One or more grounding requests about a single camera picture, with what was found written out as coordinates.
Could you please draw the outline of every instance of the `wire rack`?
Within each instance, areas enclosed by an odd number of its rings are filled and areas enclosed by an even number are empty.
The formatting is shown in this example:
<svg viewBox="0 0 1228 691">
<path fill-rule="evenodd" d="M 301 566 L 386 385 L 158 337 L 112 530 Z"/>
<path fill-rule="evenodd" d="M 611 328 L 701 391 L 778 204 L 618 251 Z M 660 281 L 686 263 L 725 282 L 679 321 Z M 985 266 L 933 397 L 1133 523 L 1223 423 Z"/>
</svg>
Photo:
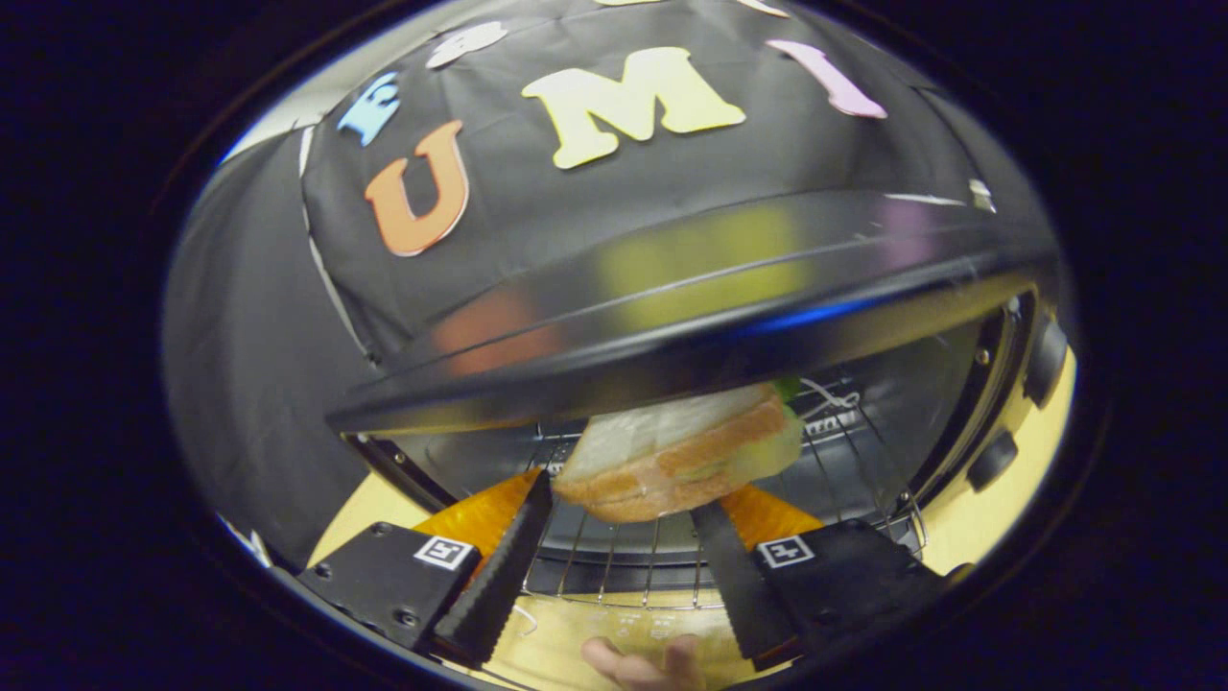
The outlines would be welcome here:
<svg viewBox="0 0 1228 691">
<path fill-rule="evenodd" d="M 851 384 L 844 379 L 828 387 L 849 390 Z M 803 395 L 792 405 L 801 410 L 812 407 L 804 399 Z M 909 479 L 860 398 L 852 401 L 842 409 L 819 410 L 803 419 L 798 461 L 783 474 L 755 485 L 824 523 L 866 520 L 920 556 L 930 539 L 921 512 L 907 492 Z M 551 434 L 538 427 L 538 444 L 526 470 L 542 466 L 551 475 L 558 474 L 578 438 L 578 432 Z M 668 554 L 658 551 L 663 534 L 669 535 Z M 562 546 L 548 547 L 548 535 Z M 522 592 L 605 608 L 725 606 L 688 513 L 651 524 L 609 525 L 578 507 L 561 503 L 550 512 Z"/>
</svg>

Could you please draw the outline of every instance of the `screw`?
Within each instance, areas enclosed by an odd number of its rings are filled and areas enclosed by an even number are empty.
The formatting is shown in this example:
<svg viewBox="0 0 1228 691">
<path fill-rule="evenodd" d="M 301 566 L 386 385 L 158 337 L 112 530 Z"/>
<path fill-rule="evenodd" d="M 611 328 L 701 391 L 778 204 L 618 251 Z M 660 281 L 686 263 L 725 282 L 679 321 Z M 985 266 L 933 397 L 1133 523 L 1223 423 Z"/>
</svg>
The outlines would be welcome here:
<svg viewBox="0 0 1228 691">
<path fill-rule="evenodd" d="M 409 608 L 400 608 L 399 610 L 393 612 L 393 617 L 397 620 L 397 623 L 402 626 L 406 627 L 418 626 L 418 616 L 414 615 L 414 612 L 409 611 Z"/>
</svg>

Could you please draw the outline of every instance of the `bread crust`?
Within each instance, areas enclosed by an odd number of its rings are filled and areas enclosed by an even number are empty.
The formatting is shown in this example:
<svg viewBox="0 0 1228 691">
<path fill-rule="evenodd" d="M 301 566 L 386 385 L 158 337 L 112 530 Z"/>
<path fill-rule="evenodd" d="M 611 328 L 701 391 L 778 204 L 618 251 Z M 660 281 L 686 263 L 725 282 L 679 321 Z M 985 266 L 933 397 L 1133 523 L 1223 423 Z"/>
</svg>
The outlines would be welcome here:
<svg viewBox="0 0 1228 691">
<path fill-rule="evenodd" d="M 690 503 L 689 497 L 701 492 L 701 487 L 720 487 L 726 493 L 732 492 L 740 485 L 729 487 L 723 474 L 696 482 L 679 481 L 678 476 L 726 461 L 740 447 L 766 439 L 785 430 L 785 405 L 780 396 L 770 385 L 763 385 L 763 400 L 747 411 L 655 454 L 580 481 L 567 481 L 560 476 L 554 480 L 554 491 L 565 501 L 588 508 L 593 515 L 598 515 L 593 512 L 594 507 L 619 502 L 624 502 L 623 506 L 628 507 L 636 503 L 647 507 L 667 501 L 666 497 L 675 497 L 682 503 Z M 580 443 L 583 444 L 585 439 L 581 438 Z M 712 495 L 707 501 L 718 496 Z M 686 508 L 672 508 L 669 513 Z M 610 511 L 623 512 L 623 509 Z"/>
<path fill-rule="evenodd" d="M 734 482 L 722 473 L 696 482 L 659 487 L 641 497 L 591 504 L 585 509 L 605 523 L 640 523 L 702 507 L 745 485 L 745 481 Z"/>
</svg>

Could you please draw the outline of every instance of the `oven knob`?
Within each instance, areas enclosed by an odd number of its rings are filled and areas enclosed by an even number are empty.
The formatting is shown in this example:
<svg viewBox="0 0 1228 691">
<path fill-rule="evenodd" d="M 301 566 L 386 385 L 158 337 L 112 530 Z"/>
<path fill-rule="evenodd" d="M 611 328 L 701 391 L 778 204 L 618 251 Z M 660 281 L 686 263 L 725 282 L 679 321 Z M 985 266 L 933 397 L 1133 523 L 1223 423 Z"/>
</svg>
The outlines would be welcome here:
<svg viewBox="0 0 1228 691">
<path fill-rule="evenodd" d="M 1066 331 L 1047 315 L 1041 317 L 1040 326 L 1036 329 L 1040 338 L 1032 350 L 1028 360 L 1028 372 L 1023 379 L 1023 393 L 1036 404 L 1038 409 L 1044 409 L 1057 388 L 1057 379 L 1061 376 L 1062 366 L 1066 365 Z"/>
<path fill-rule="evenodd" d="M 973 490 L 980 492 L 989 487 L 1011 461 L 1019 455 L 1019 448 L 1014 446 L 1014 438 L 1011 437 L 1009 432 L 1003 432 L 997 436 L 993 442 L 990 442 L 989 447 L 981 452 L 981 455 L 973 461 L 971 468 L 968 469 L 968 482 L 973 485 Z"/>
</svg>

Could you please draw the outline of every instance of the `pink letter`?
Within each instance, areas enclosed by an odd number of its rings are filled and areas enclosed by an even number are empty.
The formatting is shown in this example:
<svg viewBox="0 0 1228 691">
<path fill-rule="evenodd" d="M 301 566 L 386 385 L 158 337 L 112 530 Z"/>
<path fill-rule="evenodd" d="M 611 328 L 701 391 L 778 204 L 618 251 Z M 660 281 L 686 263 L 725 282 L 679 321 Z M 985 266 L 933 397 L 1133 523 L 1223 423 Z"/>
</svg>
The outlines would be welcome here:
<svg viewBox="0 0 1228 691">
<path fill-rule="evenodd" d="M 806 71 L 810 72 L 828 90 L 828 103 L 831 103 L 833 108 L 841 113 L 863 118 L 887 117 L 887 110 L 871 101 L 853 82 L 849 81 L 849 77 L 829 63 L 823 50 L 792 41 L 769 41 L 768 45 L 782 50 L 798 63 L 802 63 Z"/>
</svg>

